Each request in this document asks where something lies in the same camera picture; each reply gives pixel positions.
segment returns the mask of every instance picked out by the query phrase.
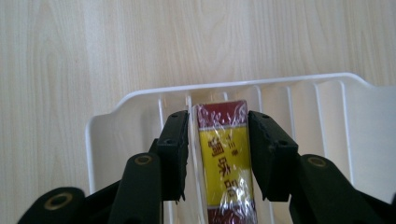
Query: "wooden surface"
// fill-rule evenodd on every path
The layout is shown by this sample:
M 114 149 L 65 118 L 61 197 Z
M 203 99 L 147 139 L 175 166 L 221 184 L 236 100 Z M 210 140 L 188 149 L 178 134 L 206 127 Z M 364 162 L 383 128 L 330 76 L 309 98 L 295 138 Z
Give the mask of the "wooden surface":
M 345 71 L 396 85 L 396 1 L 0 0 L 0 223 L 88 192 L 85 125 L 131 91 Z

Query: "white dish rack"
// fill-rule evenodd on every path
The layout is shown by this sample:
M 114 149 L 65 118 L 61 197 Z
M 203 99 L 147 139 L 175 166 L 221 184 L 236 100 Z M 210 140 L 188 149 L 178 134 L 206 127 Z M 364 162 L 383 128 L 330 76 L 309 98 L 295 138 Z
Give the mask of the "white dish rack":
M 127 160 L 146 152 L 166 118 L 199 103 L 247 100 L 248 110 L 274 120 L 299 144 L 300 154 L 333 161 L 355 188 L 390 203 L 396 192 L 396 86 L 375 87 L 360 77 L 328 74 L 136 91 L 86 128 L 91 193 L 122 176 Z M 194 132 L 192 119 L 189 132 Z M 165 223 L 205 223 L 200 159 L 190 136 L 186 202 L 164 204 Z M 291 223 L 286 203 L 261 200 L 259 223 Z

